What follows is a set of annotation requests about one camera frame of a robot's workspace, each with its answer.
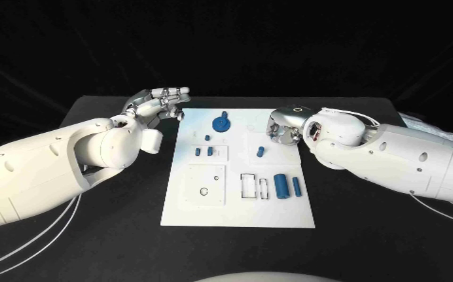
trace robotic arm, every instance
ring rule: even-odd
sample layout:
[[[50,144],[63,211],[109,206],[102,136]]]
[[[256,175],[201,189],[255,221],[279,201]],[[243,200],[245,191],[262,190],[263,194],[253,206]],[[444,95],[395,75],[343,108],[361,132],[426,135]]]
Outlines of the robotic arm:
[[[0,225],[54,208],[126,168],[138,151],[158,153],[165,118],[188,88],[142,90],[122,113],[95,118],[0,146]]]
[[[265,134],[285,145],[302,139],[325,167],[397,192],[453,201],[453,141],[359,113],[297,105],[271,112]]]

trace white board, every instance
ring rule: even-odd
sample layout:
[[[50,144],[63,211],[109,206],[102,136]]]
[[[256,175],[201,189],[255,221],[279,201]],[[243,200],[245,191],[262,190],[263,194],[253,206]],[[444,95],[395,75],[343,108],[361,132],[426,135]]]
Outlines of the white board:
[[[224,133],[216,133],[211,129],[211,120],[220,116],[221,111],[227,112],[230,129]],[[272,143],[265,136],[271,111],[271,109],[184,109],[159,225],[314,228],[297,146]],[[208,141],[204,141],[204,135],[210,135]],[[220,156],[217,161],[208,157],[208,161],[203,162],[200,157],[193,156],[194,146],[227,146],[227,156]],[[262,158],[256,157],[259,146],[265,149]],[[198,198],[187,204],[187,192],[194,194],[198,188],[198,184],[191,188],[185,184],[187,176],[191,176],[187,174],[188,167],[203,164],[224,166],[224,197],[219,205],[203,205],[203,199],[201,202],[196,201]],[[266,200],[262,200],[259,195],[253,200],[240,198],[240,174],[255,175],[256,194],[260,189],[259,179],[266,180]],[[276,199],[275,174],[285,174],[288,181],[289,198],[284,200]],[[294,194],[292,177],[298,178],[301,197],[295,197]]]

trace blue object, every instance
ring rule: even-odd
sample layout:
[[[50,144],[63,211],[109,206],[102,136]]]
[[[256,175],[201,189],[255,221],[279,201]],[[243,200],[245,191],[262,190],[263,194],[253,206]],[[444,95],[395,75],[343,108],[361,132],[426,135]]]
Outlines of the blue object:
[[[256,153],[256,156],[260,157],[263,154],[263,147],[259,147],[258,148],[258,153]]]
[[[273,175],[273,183],[275,183],[276,198],[278,199],[289,198],[288,183],[285,182],[284,174]]]
[[[301,197],[301,192],[299,192],[299,186],[298,186],[298,179],[297,179],[297,177],[292,177],[292,185],[294,185],[295,197]]]
[[[230,123],[227,120],[227,114],[223,111],[221,116],[214,118],[211,121],[211,128],[216,132],[221,133],[221,132],[226,132],[229,130],[229,127],[230,127]]]

